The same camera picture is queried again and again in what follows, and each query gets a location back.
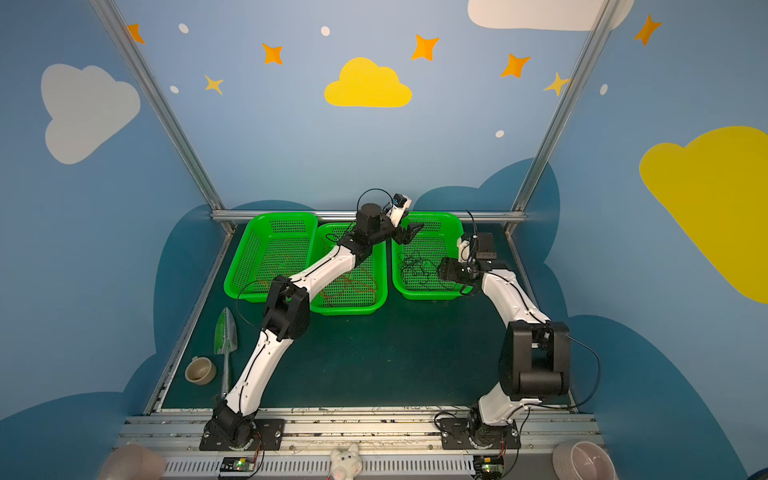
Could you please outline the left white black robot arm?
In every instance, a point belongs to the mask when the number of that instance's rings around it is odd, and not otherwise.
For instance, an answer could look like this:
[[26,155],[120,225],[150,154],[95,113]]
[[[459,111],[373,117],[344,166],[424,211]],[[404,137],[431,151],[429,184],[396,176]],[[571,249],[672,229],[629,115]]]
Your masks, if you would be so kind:
[[410,243],[423,228],[421,223],[401,225],[411,203],[409,197],[396,194],[386,208],[373,203],[359,207],[355,221],[329,253],[291,277],[275,277],[254,351],[234,387],[213,409],[203,428],[200,450],[245,451],[252,445],[263,393],[285,351],[307,330],[312,300],[362,264],[376,245],[388,240]]

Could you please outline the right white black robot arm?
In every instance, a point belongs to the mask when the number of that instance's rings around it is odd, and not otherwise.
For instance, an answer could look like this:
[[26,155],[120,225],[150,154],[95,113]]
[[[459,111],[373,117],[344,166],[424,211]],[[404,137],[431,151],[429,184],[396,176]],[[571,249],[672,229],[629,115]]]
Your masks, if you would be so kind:
[[514,416],[560,397],[570,388],[569,329],[541,312],[524,292],[517,275],[500,260],[493,236],[480,232],[457,241],[455,257],[438,266],[444,281],[480,290],[496,308],[505,328],[498,361],[498,382],[470,410],[465,428],[475,448],[502,446],[518,433]]

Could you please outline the right green plastic basket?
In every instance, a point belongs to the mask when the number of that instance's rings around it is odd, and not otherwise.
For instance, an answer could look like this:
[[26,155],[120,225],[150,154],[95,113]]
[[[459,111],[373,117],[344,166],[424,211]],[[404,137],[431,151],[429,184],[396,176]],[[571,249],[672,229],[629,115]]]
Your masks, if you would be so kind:
[[408,245],[392,244],[392,280],[411,301],[453,300],[472,291],[470,286],[441,281],[437,267],[443,257],[457,258],[457,241],[464,229],[461,220],[444,212],[412,212],[402,221],[423,222],[424,227]]

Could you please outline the green plastic basket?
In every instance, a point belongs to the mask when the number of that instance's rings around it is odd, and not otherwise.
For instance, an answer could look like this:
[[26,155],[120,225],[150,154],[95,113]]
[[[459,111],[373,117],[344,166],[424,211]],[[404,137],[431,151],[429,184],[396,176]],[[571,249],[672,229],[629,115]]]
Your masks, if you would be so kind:
[[308,238],[318,219],[307,212],[261,215],[247,225],[224,280],[225,293],[234,300],[266,301],[272,281],[308,267],[300,238]]
[[402,221],[423,222],[424,227],[408,245],[392,244],[392,280],[411,301],[453,300],[472,291],[470,286],[441,281],[437,267],[443,257],[457,258],[457,241],[464,229],[461,220],[444,212],[412,212]]
[[[300,238],[300,249],[307,266],[329,253],[345,233],[350,223],[326,223],[317,227],[308,238]],[[373,247],[372,254],[325,287],[310,304],[313,313],[323,316],[370,315],[382,307],[388,296],[388,267],[386,244]]]

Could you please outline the middle green plastic basket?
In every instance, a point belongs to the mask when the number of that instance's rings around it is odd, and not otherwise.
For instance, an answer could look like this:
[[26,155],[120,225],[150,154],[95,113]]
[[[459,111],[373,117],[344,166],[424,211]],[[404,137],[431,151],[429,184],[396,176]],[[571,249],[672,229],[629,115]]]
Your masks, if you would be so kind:
[[[329,253],[345,233],[350,223],[326,223],[317,227],[308,238],[300,238],[300,249],[307,266]],[[373,247],[372,254],[325,287],[310,304],[313,313],[323,316],[370,315],[382,307],[388,296],[388,267],[386,244]]]

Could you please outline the left green plastic basket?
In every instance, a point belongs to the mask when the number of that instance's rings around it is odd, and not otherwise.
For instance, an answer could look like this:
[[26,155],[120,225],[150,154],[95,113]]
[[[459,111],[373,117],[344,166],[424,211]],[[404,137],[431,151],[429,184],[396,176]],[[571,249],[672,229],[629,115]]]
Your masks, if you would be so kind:
[[308,267],[300,238],[308,238],[318,219],[307,212],[261,215],[247,225],[224,280],[225,293],[234,300],[266,301],[272,281]]

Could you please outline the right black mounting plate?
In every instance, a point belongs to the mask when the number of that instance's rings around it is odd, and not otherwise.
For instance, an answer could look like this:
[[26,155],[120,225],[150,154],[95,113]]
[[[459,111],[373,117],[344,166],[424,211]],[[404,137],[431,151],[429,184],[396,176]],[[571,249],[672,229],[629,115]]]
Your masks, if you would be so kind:
[[437,420],[444,450],[502,450],[521,447],[517,424],[489,426],[479,420],[441,417]]

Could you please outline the black mounting plate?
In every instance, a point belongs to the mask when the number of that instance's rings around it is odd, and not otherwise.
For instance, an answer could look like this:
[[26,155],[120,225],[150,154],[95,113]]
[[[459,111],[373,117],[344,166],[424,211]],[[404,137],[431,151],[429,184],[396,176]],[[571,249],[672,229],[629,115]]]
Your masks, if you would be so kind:
[[502,450],[521,447],[517,424],[489,426],[479,420],[441,417],[437,420],[444,450]]
[[233,438],[217,430],[208,422],[199,443],[200,451],[277,451],[281,447],[285,427],[282,419],[252,419],[247,421]]

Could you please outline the right green circuit board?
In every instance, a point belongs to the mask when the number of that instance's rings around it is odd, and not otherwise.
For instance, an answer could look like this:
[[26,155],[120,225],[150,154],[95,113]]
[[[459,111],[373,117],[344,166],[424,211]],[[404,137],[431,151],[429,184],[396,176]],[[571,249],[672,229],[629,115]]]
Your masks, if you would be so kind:
[[497,480],[506,470],[505,460],[499,456],[474,456],[472,465],[475,480]]

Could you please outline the green circuit board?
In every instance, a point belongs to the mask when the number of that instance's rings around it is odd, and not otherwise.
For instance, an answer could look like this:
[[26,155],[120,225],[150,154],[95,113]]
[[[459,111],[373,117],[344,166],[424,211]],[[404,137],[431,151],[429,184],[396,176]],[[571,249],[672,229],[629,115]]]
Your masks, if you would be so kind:
[[505,460],[499,456],[474,456],[472,465],[475,480],[497,480],[506,470]]
[[253,458],[246,457],[224,457],[219,466],[220,476],[251,475],[256,470],[256,463]]

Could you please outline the green garden trowel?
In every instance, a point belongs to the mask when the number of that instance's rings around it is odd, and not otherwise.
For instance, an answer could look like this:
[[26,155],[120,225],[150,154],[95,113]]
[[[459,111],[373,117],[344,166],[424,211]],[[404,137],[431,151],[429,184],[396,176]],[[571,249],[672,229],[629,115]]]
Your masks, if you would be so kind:
[[230,355],[238,348],[238,336],[235,317],[231,310],[225,307],[220,313],[214,335],[214,350],[223,356],[220,398],[224,400],[230,391]]

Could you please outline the pink bowl right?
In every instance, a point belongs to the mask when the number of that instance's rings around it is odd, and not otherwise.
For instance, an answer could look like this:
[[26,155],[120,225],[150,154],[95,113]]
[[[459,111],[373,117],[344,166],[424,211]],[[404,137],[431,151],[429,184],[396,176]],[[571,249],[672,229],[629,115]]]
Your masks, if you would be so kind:
[[616,480],[617,473],[608,453],[589,441],[559,444],[552,453],[552,464],[560,480]]

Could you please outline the white plush toy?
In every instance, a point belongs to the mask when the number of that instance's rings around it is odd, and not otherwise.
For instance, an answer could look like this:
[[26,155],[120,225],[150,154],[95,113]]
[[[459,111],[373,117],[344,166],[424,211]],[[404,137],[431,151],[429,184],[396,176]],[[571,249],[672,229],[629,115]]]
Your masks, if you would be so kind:
[[330,453],[330,460],[330,480],[354,480],[363,468],[358,443],[345,448],[333,449]]

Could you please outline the small beige cup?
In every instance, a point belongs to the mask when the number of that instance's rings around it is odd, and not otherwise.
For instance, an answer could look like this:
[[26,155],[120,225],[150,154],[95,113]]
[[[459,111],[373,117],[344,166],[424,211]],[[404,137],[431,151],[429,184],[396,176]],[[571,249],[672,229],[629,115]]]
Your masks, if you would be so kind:
[[185,379],[198,386],[209,384],[216,374],[215,364],[207,357],[194,357],[184,371]]

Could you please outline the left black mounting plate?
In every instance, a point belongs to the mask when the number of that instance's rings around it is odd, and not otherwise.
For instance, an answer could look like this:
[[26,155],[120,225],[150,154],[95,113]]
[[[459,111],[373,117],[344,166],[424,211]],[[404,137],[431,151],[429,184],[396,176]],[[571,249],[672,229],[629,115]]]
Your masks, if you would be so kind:
[[200,451],[277,451],[281,447],[285,427],[282,419],[252,419],[247,421],[233,438],[217,430],[208,422],[199,443]]

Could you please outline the left green circuit board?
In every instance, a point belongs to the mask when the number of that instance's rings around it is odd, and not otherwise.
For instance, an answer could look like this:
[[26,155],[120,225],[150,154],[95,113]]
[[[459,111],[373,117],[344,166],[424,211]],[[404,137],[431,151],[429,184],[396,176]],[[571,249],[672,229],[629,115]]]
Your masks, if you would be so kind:
[[256,470],[256,463],[253,458],[246,457],[224,457],[219,466],[220,476],[251,475]]

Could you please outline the aluminium frame right post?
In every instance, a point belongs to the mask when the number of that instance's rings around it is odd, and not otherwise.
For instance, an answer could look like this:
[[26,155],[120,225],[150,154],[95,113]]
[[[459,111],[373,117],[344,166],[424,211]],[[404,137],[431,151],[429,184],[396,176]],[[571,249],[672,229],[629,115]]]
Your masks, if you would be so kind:
[[544,170],[556,149],[560,137],[565,131],[569,118],[613,30],[614,19],[618,17],[618,11],[622,4],[623,1],[619,0],[604,1],[598,11],[596,20],[588,32],[585,43],[571,72],[570,81],[565,85],[565,90],[561,93],[560,100],[545,136],[513,202],[511,211],[517,217],[522,217],[525,214]]

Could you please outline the aluminium frame post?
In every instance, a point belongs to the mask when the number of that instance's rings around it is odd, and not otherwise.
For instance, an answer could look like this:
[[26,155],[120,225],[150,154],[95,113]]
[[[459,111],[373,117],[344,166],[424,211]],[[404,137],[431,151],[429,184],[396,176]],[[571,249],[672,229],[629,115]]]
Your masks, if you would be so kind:
[[565,85],[565,90],[561,93],[560,100],[545,136],[513,202],[511,211],[517,217],[522,217],[525,214],[544,170],[556,149],[560,137],[565,131],[569,118],[613,30],[614,19],[618,17],[618,11],[622,4],[623,1],[619,0],[604,1],[598,11],[596,20],[588,32],[585,43],[571,72],[570,81]]
[[139,43],[133,39],[116,2],[91,0],[90,5],[124,59],[129,71],[141,87],[203,197],[212,210],[224,210],[225,205],[220,195],[178,118],[172,111],[160,83],[141,52]]

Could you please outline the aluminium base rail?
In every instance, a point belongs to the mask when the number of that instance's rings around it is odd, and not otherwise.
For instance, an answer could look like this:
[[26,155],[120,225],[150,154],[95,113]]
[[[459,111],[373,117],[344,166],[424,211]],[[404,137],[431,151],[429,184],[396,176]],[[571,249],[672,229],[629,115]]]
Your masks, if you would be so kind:
[[[138,445],[164,457],[168,479],[324,479],[335,448],[359,444],[361,478],[471,478],[474,456],[499,456],[512,478],[540,473],[554,475],[552,453],[561,443],[589,441],[605,444],[589,414],[532,408],[517,413],[521,447],[502,450],[444,450],[437,420],[464,417],[463,406],[265,408],[256,419],[285,421],[277,451],[200,451],[208,409],[162,409],[124,421],[116,448]],[[224,457],[253,458],[251,475],[220,476]]]

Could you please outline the aluminium frame left post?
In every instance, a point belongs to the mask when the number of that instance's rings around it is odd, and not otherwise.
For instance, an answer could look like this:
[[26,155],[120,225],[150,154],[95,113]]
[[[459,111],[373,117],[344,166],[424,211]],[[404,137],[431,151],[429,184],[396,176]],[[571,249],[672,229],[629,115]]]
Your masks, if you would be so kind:
[[224,210],[225,205],[220,195],[178,118],[172,111],[160,83],[141,52],[139,43],[133,39],[116,2],[91,0],[90,5],[124,59],[129,71],[141,87],[203,197],[212,210]]

